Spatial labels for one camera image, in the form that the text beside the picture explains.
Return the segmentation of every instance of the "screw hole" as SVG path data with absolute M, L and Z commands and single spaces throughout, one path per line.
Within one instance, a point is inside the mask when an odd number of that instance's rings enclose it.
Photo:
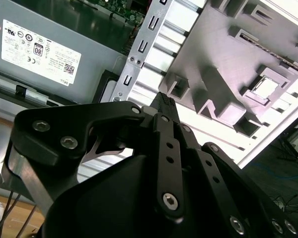
M 212 166 L 212 163 L 210 161 L 206 160 L 206 163 L 208 166 Z
M 120 97 L 114 97 L 113 99 L 113 102 L 120 102 L 120 101 L 121 101 Z
M 167 146 L 170 148 L 170 149 L 172 149 L 173 148 L 173 145 L 171 144 L 171 143 L 167 143 Z
M 214 182 L 219 183 L 220 180 L 217 177 L 213 177 Z
M 169 163 L 171 163 L 171 164 L 173 164 L 174 163 L 174 160 L 173 160 L 173 158 L 171 158 L 171 157 L 167 157 L 167 161 L 169 162 Z

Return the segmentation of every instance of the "barcode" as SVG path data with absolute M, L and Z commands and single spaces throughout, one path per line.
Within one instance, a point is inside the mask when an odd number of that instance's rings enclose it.
M 66 63 L 63 72 L 73 75 L 74 69 L 75 68 L 73 66 Z

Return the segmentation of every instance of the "power supply label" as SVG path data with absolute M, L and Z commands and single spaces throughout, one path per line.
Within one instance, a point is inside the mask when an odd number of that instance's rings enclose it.
M 75 81 L 81 54 L 3 20 L 1 58 L 55 82 Z

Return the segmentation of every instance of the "rectangular slot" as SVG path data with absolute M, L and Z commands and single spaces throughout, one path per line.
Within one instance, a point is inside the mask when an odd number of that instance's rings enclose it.
M 165 5 L 167 3 L 168 0 L 160 0 L 160 3 Z
M 283 113 L 285 110 L 281 109 L 281 108 L 276 108 L 276 111 L 278 111 L 279 113 Z
M 50 107 L 58 107 L 59 105 L 57 105 L 56 103 L 53 103 L 51 101 L 46 101 L 46 105 L 50 106 Z
M 152 16 L 148 28 L 149 28 L 151 31 L 153 31 L 153 30 L 155 29 L 155 27 L 157 26 L 158 21 L 159 21 L 159 17 Z
M 281 88 L 285 88 L 288 85 L 288 82 L 283 83 L 283 85 L 281 86 Z
M 212 7 L 217 8 L 220 12 L 224 12 L 230 0 L 214 0 L 212 1 Z
M 263 13 L 261 10 L 257 10 L 256 15 L 258 15 L 266 20 L 273 20 L 269 15 Z
M 296 92 L 291 93 L 291 95 L 292 95 L 294 98 L 298 98 L 298 93 L 296 93 Z
M 138 47 L 138 51 L 139 51 L 140 53 L 145 52 L 147 45 L 148 45 L 148 42 L 145 42 L 145 43 L 144 43 L 144 40 L 142 40 L 142 41 L 140 42 L 139 47 Z
M 20 85 L 17 85 L 16 89 L 15 89 L 15 94 L 22 97 L 22 98 L 25 98 L 26 88 L 22 87 Z
M 128 86 L 131 80 L 132 80 L 132 77 L 129 75 L 126 75 L 124 85 Z
M 248 0 L 231 0 L 229 1 L 225 11 L 227 16 L 237 19 L 245 8 Z
M 181 100 L 190 90 L 188 80 L 177 75 L 174 75 L 174 78 L 171 79 L 169 80 L 169 82 L 167 82 L 167 95 L 172 95 L 173 97 Z
M 249 14 L 254 20 L 262 25 L 269 25 L 274 20 L 271 13 L 263 8 L 261 5 L 250 4 L 246 7 L 245 13 Z
M 265 127 L 270 127 L 270 124 L 267 123 L 267 122 L 263 122 L 263 126 L 265 126 Z
M 260 128 L 259 126 L 248 121 L 245 117 L 242 117 L 233 127 L 235 131 L 248 137 L 252 137 L 253 134 Z

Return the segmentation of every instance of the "silver metal frame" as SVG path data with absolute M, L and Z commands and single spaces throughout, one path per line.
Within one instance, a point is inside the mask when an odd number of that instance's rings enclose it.
M 23 88 L 26 88 L 25 98 L 30 101 L 33 101 L 38 104 L 42 104 L 42 106 L 46 106 L 48 101 L 58 106 L 64 106 L 59 102 L 51 100 L 49 96 L 39 93 L 37 90 L 35 90 L 32 87 L 10 80 L 0 75 L 0 88 L 3 89 L 4 91 L 15 94 L 17 86 L 22 86 Z
M 174 0 L 152 1 L 110 101 L 127 100 Z

